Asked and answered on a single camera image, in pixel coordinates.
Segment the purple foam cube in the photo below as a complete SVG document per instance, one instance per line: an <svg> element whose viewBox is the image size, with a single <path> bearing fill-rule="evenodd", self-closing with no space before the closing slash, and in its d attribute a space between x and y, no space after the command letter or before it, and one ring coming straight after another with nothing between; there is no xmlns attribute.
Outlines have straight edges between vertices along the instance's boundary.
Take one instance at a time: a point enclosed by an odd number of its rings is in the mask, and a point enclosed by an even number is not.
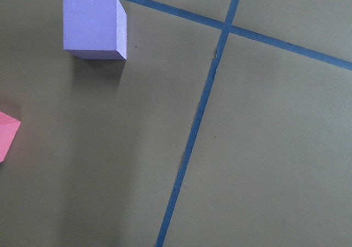
<svg viewBox="0 0 352 247"><path fill-rule="evenodd" d="M63 49L81 59L126 60L127 14L120 0L63 0Z"/></svg>

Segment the red foam cube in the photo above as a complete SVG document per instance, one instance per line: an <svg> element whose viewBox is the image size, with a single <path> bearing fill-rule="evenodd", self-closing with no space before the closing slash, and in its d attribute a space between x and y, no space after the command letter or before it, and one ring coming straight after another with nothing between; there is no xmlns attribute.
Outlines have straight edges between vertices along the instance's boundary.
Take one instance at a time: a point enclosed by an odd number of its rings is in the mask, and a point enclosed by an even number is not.
<svg viewBox="0 0 352 247"><path fill-rule="evenodd" d="M1 162L5 160L20 124L21 121L1 112Z"/></svg>

